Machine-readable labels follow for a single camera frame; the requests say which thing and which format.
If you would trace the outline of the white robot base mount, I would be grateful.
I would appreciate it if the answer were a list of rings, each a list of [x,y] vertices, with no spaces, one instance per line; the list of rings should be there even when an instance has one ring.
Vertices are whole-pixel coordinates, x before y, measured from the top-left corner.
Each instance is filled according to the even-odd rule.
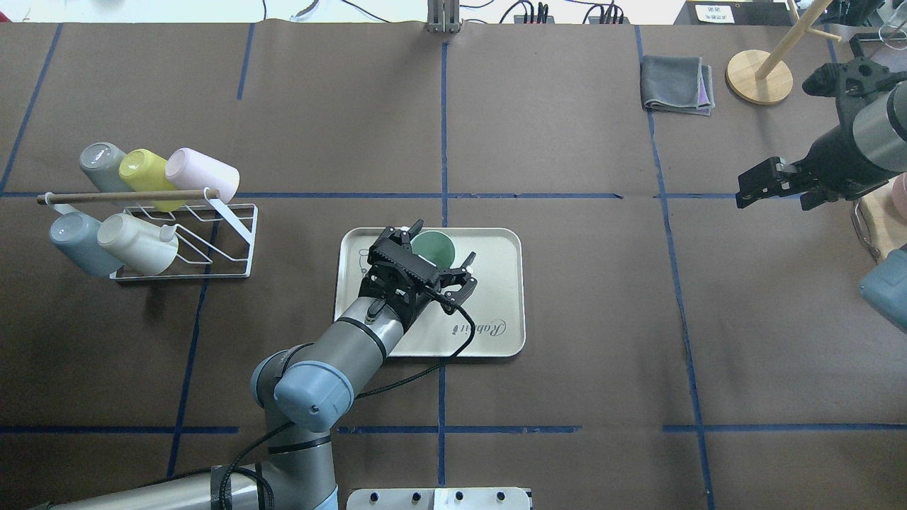
[[[532,509],[521,487],[369,488],[354,490],[347,509]]]

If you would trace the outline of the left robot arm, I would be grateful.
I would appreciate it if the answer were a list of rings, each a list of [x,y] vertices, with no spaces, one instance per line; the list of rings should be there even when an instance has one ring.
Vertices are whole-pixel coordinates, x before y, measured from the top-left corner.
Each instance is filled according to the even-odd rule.
[[[422,221],[388,227],[367,252],[357,298],[315,342],[269,356],[250,387],[268,432],[229,464],[71,501],[66,509],[336,509],[331,431],[422,311],[460,313],[477,285],[470,253]]]

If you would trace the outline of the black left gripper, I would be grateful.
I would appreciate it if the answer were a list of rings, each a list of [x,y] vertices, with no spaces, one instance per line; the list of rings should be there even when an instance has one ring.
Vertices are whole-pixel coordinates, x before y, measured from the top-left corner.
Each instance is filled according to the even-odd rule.
[[[421,232],[424,220],[400,228],[386,227],[368,249],[369,271],[359,286],[360,298],[377,298],[395,311],[405,330],[422,314],[435,293],[441,288],[466,286],[473,280],[474,251],[462,265],[441,270],[430,261],[412,252],[412,239]]]

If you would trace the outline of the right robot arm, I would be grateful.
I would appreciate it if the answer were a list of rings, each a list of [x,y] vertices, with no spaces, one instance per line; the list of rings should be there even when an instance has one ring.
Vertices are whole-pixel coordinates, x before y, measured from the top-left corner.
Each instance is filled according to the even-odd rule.
[[[905,84],[895,85],[821,135],[793,164],[773,156],[738,177],[736,207],[798,195],[804,212],[856,201],[905,172]]]

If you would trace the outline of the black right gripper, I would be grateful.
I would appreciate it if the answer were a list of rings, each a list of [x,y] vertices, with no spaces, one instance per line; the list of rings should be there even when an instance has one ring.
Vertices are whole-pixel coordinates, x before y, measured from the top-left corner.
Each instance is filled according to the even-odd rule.
[[[767,158],[738,177],[736,207],[745,209],[755,201],[800,194],[802,210],[812,210],[841,198],[853,201],[890,181],[890,171],[872,164],[858,150],[852,133],[838,126],[820,136],[808,154],[793,164],[796,171],[785,176],[784,159]]]

